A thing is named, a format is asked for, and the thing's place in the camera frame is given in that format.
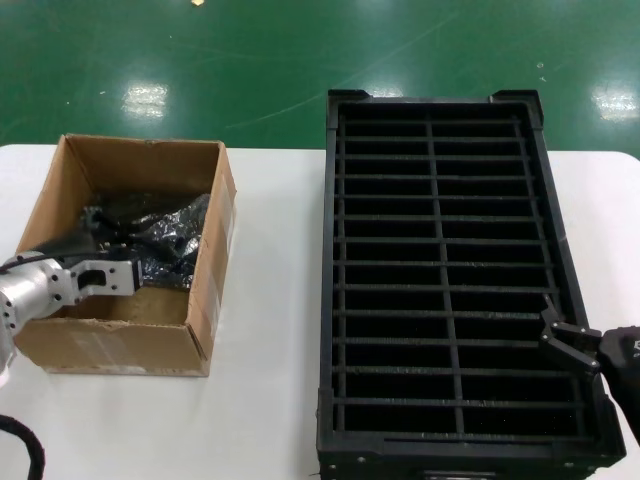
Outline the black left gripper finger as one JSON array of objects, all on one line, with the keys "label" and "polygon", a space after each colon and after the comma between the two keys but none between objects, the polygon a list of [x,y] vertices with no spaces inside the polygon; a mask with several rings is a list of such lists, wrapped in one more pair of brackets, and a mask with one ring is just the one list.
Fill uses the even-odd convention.
[{"label": "black left gripper finger", "polygon": [[79,228],[89,235],[99,250],[122,247],[127,243],[122,224],[108,215],[101,206],[86,206],[79,219]]}]

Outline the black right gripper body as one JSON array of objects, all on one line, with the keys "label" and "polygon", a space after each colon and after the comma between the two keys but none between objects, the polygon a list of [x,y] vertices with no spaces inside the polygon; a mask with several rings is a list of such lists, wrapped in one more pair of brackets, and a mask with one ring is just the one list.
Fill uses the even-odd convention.
[{"label": "black right gripper body", "polygon": [[636,440],[639,439],[639,328],[604,332],[597,358],[614,400]]}]

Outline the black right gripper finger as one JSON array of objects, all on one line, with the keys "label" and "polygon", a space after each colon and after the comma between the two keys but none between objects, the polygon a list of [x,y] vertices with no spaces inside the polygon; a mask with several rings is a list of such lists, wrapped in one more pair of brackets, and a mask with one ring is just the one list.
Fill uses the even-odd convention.
[{"label": "black right gripper finger", "polygon": [[541,354],[559,368],[593,380],[601,369],[598,348],[602,332],[563,321],[550,296],[545,294],[543,299],[546,308],[540,313],[545,324],[539,338]]}]

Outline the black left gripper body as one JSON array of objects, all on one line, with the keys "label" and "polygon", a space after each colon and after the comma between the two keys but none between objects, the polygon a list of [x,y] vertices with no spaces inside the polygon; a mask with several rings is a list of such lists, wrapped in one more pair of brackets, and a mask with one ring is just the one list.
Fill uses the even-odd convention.
[{"label": "black left gripper body", "polygon": [[87,227],[77,227],[30,250],[53,258],[63,268],[71,268],[84,260],[135,260],[135,253],[126,244],[109,235],[95,234]]}]

